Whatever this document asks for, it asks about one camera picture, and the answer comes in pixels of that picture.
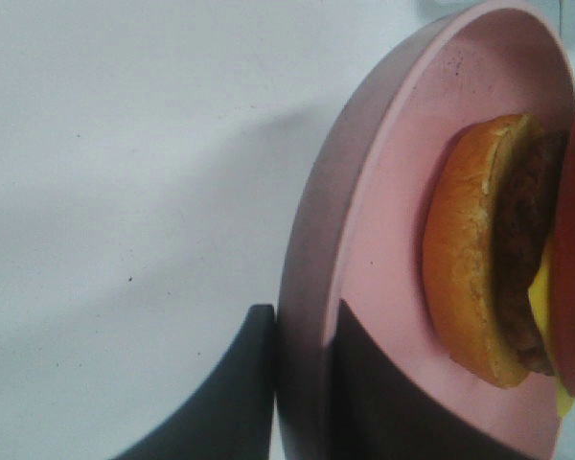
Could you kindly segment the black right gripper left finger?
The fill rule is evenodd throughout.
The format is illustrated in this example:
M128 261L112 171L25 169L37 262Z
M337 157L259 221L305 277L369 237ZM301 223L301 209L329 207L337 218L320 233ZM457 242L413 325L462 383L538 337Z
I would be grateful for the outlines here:
M267 459L274 411L274 309L249 308L193 395L120 459Z

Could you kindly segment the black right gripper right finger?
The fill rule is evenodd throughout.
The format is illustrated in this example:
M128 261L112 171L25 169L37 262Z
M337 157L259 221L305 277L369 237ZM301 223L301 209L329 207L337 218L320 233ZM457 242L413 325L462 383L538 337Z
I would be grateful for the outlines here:
M526 459L419 388L345 301L333 340L334 459Z

